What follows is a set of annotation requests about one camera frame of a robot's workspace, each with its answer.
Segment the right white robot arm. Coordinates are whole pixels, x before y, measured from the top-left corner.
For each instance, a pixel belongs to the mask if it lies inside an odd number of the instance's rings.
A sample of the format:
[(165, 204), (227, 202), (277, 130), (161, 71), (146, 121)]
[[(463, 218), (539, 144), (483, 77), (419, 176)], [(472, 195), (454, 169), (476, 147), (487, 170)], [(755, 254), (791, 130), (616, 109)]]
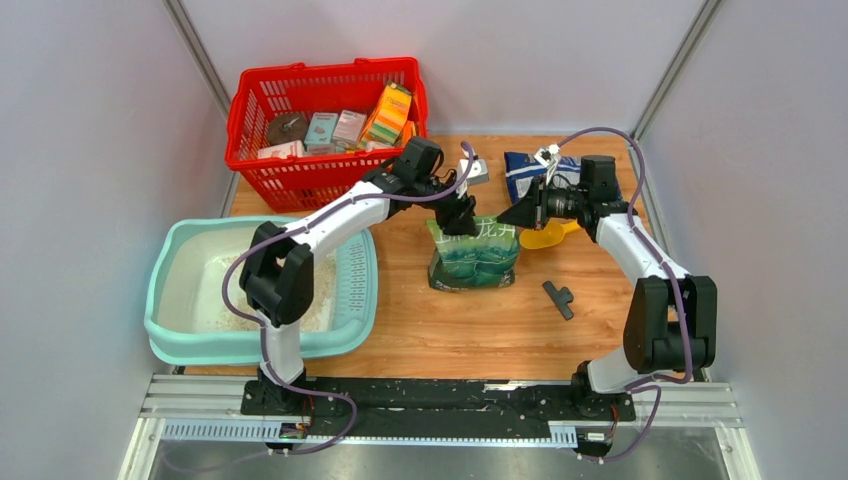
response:
[(598, 417), (610, 394), (623, 393), (671, 372), (686, 376), (713, 364), (716, 356), (715, 282), (693, 275), (661, 250), (633, 206), (623, 199), (614, 158), (581, 158), (576, 182), (560, 180), (552, 150), (534, 157), (546, 169), (526, 193), (498, 216), (501, 223), (539, 230), (552, 219), (574, 220), (617, 262), (634, 288), (622, 345), (582, 367), (585, 379), (570, 391), (579, 416)]

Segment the black bag clip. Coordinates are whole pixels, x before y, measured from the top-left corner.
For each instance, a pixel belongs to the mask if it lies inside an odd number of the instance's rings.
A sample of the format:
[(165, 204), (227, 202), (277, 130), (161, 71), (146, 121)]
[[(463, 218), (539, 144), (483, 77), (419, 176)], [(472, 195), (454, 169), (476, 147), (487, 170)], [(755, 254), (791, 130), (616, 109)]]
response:
[(551, 281), (545, 281), (542, 287), (563, 318), (566, 321), (573, 319), (574, 312), (571, 309), (571, 303), (574, 301), (574, 295), (572, 292), (567, 287), (557, 288)]

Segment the yellow plastic scoop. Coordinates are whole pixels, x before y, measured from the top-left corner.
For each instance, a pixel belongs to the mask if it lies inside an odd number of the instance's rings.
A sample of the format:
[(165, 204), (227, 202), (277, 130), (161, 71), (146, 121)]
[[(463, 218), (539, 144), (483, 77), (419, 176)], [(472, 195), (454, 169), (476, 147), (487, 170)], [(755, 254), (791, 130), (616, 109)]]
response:
[(519, 245), (527, 250), (550, 248), (560, 244), (567, 235), (580, 230), (576, 221), (559, 223), (551, 220), (541, 230), (523, 230), (519, 235)]

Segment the green litter bag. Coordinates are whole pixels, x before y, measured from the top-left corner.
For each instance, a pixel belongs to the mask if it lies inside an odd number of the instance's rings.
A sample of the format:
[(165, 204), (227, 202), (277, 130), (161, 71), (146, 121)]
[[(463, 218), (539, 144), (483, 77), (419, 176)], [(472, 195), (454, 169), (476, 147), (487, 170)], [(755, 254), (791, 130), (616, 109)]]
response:
[(444, 292), (505, 288), (514, 284), (520, 245), (515, 226), (495, 216), (474, 218), (476, 236), (446, 235), (435, 220), (427, 227), (435, 249), (427, 271), (429, 287)]

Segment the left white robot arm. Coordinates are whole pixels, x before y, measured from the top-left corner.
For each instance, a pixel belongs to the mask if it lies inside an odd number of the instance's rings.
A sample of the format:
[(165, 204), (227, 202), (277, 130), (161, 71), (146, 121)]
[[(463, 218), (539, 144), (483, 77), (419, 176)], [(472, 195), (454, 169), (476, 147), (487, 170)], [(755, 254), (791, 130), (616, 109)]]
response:
[(431, 210), (449, 236), (474, 236), (475, 198), (469, 181), (482, 160), (462, 142), (464, 164), (446, 178), (437, 174), (444, 152), (433, 141), (415, 136), (402, 152), (368, 171), (336, 200), (297, 221), (256, 228), (250, 248), (225, 274), (222, 297), (229, 297), (232, 275), (239, 276), (250, 312), (245, 319), (260, 332), (261, 377), (271, 384), (267, 401), (291, 415), (304, 405), (306, 389), (299, 322), (314, 300), (316, 264), (351, 237), (412, 206)]

